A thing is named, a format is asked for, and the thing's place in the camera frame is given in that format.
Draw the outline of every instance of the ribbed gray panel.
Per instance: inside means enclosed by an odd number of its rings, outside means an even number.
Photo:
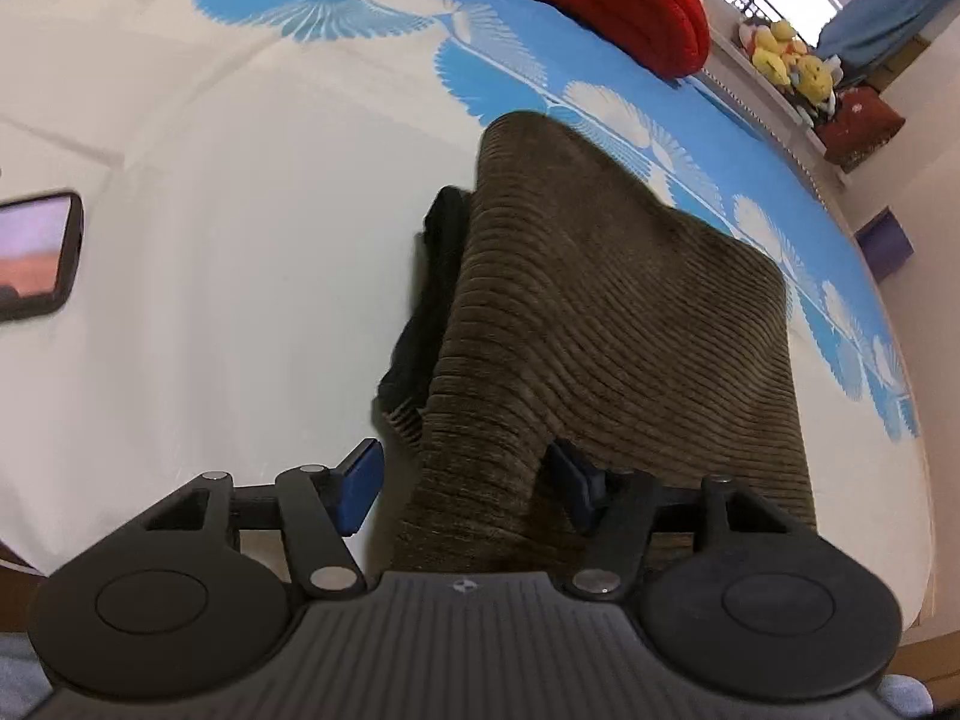
[[[226,688],[139,706],[61,691],[34,714],[35,720],[894,717],[866,693],[762,707],[699,688],[656,660],[620,608],[568,598],[545,574],[400,573],[385,574],[362,598],[312,605],[268,664]]]

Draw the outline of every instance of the gray cloth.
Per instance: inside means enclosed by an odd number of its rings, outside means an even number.
[[[844,84],[865,79],[902,49],[950,0],[851,0],[820,33],[817,55],[838,55]]]
[[[19,720],[50,691],[26,635],[0,634],[0,720]]]
[[[933,712],[929,691],[913,677],[888,674],[880,680],[877,696],[900,717],[922,717]]]

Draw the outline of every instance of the metal screw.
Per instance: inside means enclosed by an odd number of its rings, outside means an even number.
[[[356,582],[356,572],[345,565],[325,565],[310,574],[310,584],[320,590],[346,590]]]
[[[574,575],[573,586],[590,595],[606,595],[620,586],[620,577],[603,568],[584,568]]]

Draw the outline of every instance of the smartphone screen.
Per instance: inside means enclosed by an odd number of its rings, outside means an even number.
[[[73,283],[80,198],[50,194],[0,205],[0,319],[49,314]]]

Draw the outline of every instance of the blue floral pattern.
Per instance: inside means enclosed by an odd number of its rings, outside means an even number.
[[[273,29],[304,48],[435,30],[433,71],[466,114],[481,125],[514,110],[548,114],[610,153],[665,204],[763,251],[784,273],[791,327],[809,333],[846,396],[861,401],[869,391],[892,442],[918,435],[889,328],[856,252],[765,141],[697,81],[664,84],[530,0],[193,4],[222,25]]]

